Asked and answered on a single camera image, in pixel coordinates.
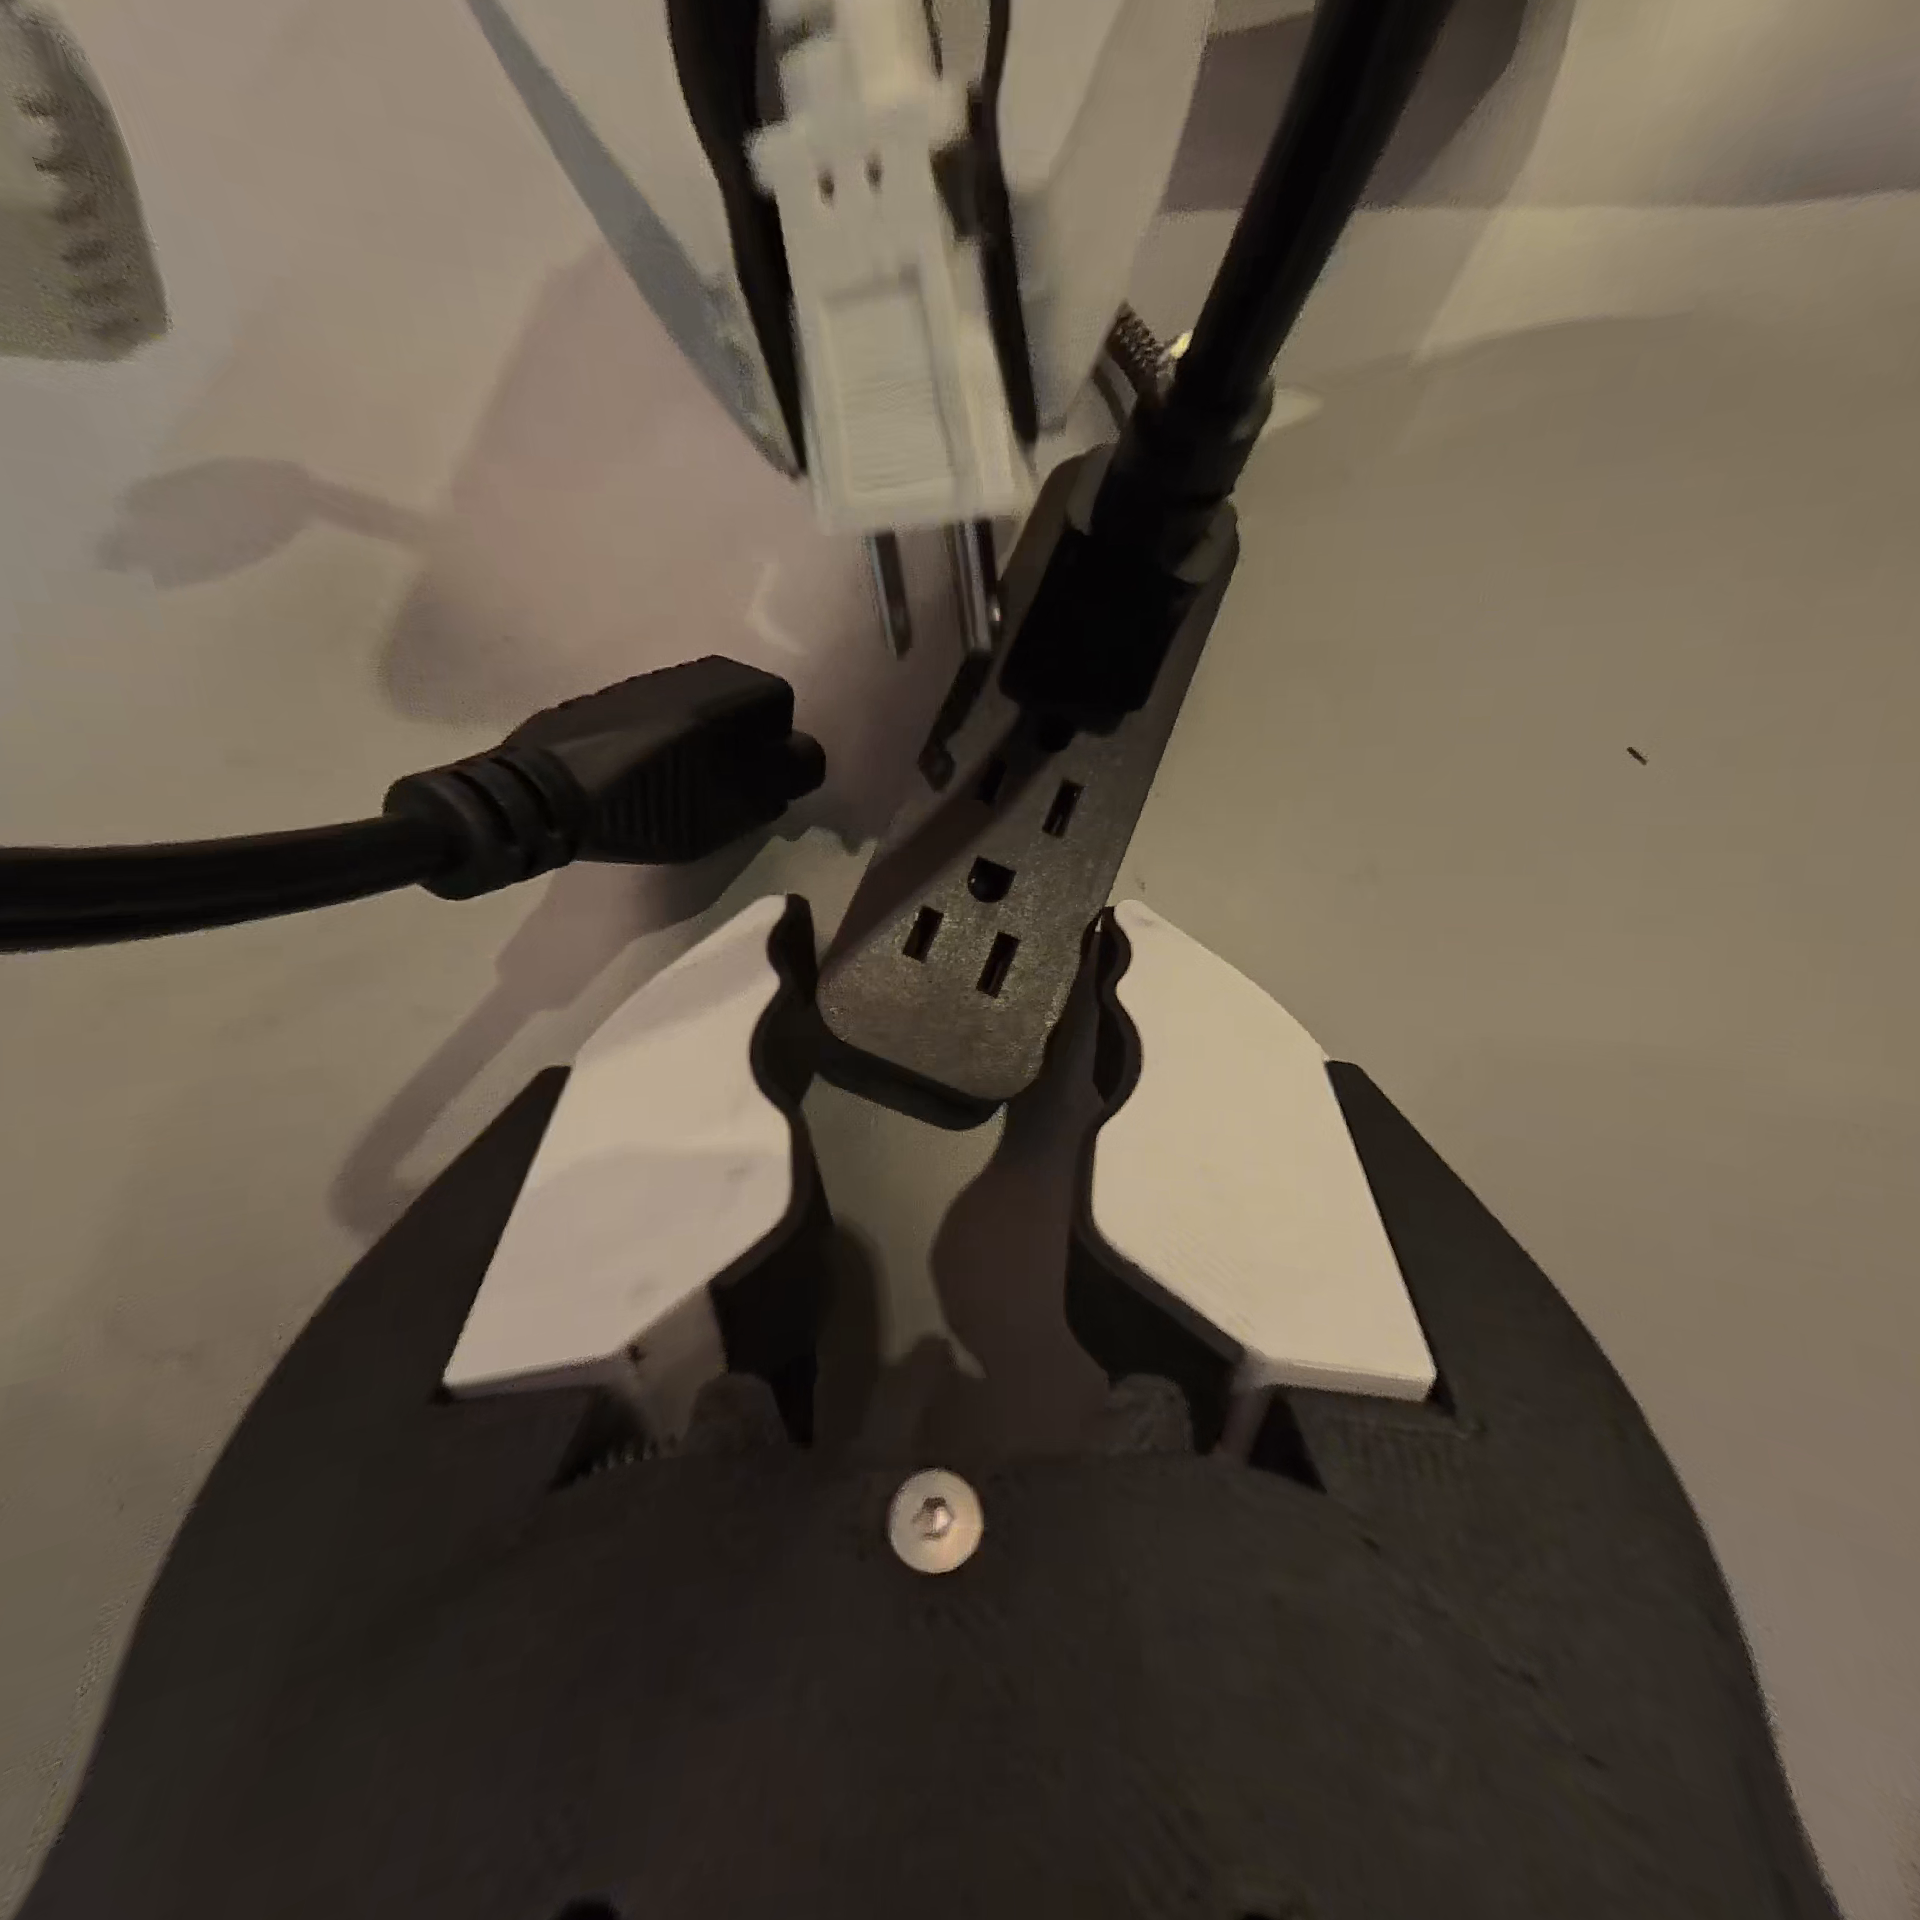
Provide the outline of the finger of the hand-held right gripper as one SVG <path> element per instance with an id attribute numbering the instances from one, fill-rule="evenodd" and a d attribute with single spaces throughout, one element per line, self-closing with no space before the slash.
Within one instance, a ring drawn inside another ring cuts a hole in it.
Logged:
<path id="1" fill-rule="evenodd" d="M 805 472 L 782 227 L 747 147 L 764 5 L 471 2 L 486 47 L 675 348 L 757 452 Z"/>
<path id="2" fill-rule="evenodd" d="M 960 8 L 963 209 L 1016 442 L 1108 340 L 1206 51 L 1211 2 Z"/>

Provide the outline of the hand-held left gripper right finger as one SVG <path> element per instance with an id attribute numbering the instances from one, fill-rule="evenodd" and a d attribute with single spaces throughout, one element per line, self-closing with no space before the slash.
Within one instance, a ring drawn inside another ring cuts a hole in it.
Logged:
<path id="1" fill-rule="evenodd" d="M 1152 908 L 1094 929 L 1096 1111 L 1075 1170 L 1072 1337 L 1175 1384 L 1192 1428 L 1321 1391 L 1427 1401 L 1435 1362 L 1303 1021 Z"/>

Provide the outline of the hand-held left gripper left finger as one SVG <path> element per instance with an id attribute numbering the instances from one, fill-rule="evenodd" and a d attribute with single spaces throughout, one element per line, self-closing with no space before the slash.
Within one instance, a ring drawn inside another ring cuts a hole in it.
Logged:
<path id="1" fill-rule="evenodd" d="M 814 1441 L 815 978 L 807 901 L 765 896 L 590 1034 L 449 1351 L 453 1400 L 580 1387 L 677 1444 L 710 1380 L 752 1376 Z"/>

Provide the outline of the black power strip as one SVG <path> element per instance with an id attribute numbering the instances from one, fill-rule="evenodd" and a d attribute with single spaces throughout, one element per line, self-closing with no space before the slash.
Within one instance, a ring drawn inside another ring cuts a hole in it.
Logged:
<path id="1" fill-rule="evenodd" d="M 1021 711 L 1003 659 L 1105 461 L 1079 456 L 1044 482 L 1003 565 L 999 651 L 966 715 L 936 727 L 821 962 L 829 1080 L 956 1129 L 1039 1076 L 1238 560 L 1227 506 L 1149 697 L 1112 731 Z"/>

